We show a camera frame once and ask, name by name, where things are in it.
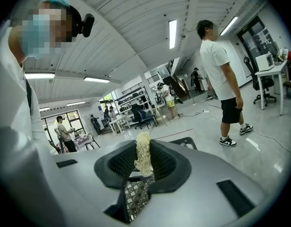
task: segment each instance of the white desk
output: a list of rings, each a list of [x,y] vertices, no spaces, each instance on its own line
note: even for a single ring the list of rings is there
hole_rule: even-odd
[[[262,88],[262,82],[261,77],[265,76],[273,76],[274,81],[274,75],[279,75],[279,85],[280,85],[280,115],[283,115],[283,83],[282,83],[282,77],[281,77],[281,71],[285,68],[286,69],[286,76],[288,79],[288,68],[286,66],[287,61],[284,61],[281,65],[275,66],[274,68],[266,71],[259,71],[255,75],[258,76],[258,82],[260,87],[260,95],[261,95],[261,109],[264,110],[264,98],[263,98],[263,88]]]
[[[123,115],[123,116],[119,117],[118,119],[109,122],[109,125],[111,127],[111,130],[113,131],[113,133],[114,133],[115,136],[117,135],[117,132],[113,129],[112,124],[116,123],[117,126],[118,126],[118,128],[119,128],[119,130],[120,130],[120,132],[121,132],[121,134],[123,134],[122,128],[121,128],[121,126],[119,124],[119,121],[122,120],[122,119],[124,119],[127,122],[128,127],[131,128],[131,126],[128,123],[127,117],[125,115]]]

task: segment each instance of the ceiling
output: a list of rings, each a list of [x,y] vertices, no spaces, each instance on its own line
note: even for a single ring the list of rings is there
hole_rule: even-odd
[[[12,23],[17,24],[39,1],[22,0],[11,14]],[[42,107],[53,106],[56,101],[63,101],[61,106],[66,100],[91,102],[142,72],[177,57],[188,58],[201,44],[196,33],[199,20],[209,19],[223,29],[244,4],[249,4],[249,0],[69,1],[82,18],[91,13],[95,22],[88,38],[79,35],[63,53],[24,62],[25,71],[60,72],[53,80],[29,82]],[[168,21],[174,19],[176,44],[170,50]],[[111,76],[112,82],[86,82],[84,76]]]

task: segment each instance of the white t-shirt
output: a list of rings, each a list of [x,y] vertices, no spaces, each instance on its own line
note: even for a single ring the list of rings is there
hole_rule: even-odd
[[[168,86],[168,85],[164,85],[164,86],[162,87],[162,89],[161,89],[161,92],[162,92],[162,93],[166,93],[166,92],[169,93],[167,96],[165,96],[165,100],[166,100],[167,102],[169,102],[169,101],[173,101],[173,100],[174,100],[173,96],[170,94],[169,86]]]
[[[43,130],[37,96],[31,88],[31,113],[23,69],[8,45],[10,22],[0,30],[0,127],[10,127],[24,133],[36,143],[48,147],[51,154],[58,152],[49,144]]]
[[[220,68],[220,66],[230,62],[225,49],[216,42],[203,40],[200,55],[203,60],[203,67],[218,98],[220,100],[234,98],[235,94]]]

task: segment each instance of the black chair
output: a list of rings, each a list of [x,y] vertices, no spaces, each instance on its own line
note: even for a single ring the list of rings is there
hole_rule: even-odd
[[[250,65],[249,63],[249,58],[247,56],[244,57],[244,63],[246,64],[246,66],[248,67],[251,77],[253,79],[253,88],[254,90],[258,91],[260,90],[260,86],[259,86],[259,82],[258,82],[258,77],[255,75],[255,73],[257,71],[254,70],[254,68]],[[274,96],[270,96],[269,93],[265,92],[265,89],[267,91],[269,91],[269,87],[272,87],[274,85],[274,81],[271,78],[267,78],[267,77],[261,77],[261,82],[262,82],[262,88],[263,88],[263,98],[265,101],[265,107],[267,107],[267,99],[271,98],[273,99],[275,102],[277,101],[277,98]],[[256,103],[257,100],[261,99],[261,95],[257,95],[256,99],[254,100],[254,104]]]
[[[144,122],[149,122],[151,125],[151,121],[153,121],[155,126],[157,127],[156,122],[155,122],[156,119],[155,119],[155,116],[153,114],[146,115],[145,111],[143,111],[141,109],[138,110],[138,113]]]
[[[145,122],[142,118],[141,118],[141,116],[140,116],[140,114],[139,114],[139,110],[141,109],[141,107],[139,106],[139,105],[137,105],[137,104],[133,104],[132,105],[132,109],[131,109],[131,111],[132,111],[132,113],[133,113],[133,115],[134,115],[134,119],[133,119],[133,122],[136,122],[136,123],[138,123],[138,125],[135,127],[135,129],[138,127],[138,126],[140,126],[140,129],[142,129],[141,128],[141,125],[144,123],[144,124],[146,124],[146,126],[149,128],[149,124],[147,123],[147,122]]]

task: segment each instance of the black and white sneaker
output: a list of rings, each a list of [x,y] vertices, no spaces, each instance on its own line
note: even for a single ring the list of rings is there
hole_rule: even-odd
[[[253,126],[246,123],[246,127],[244,129],[240,128],[240,135],[245,134],[246,132],[250,132],[253,130]]]
[[[237,142],[233,141],[229,136],[227,136],[225,140],[220,138],[219,143],[228,147],[234,147],[237,145]]]

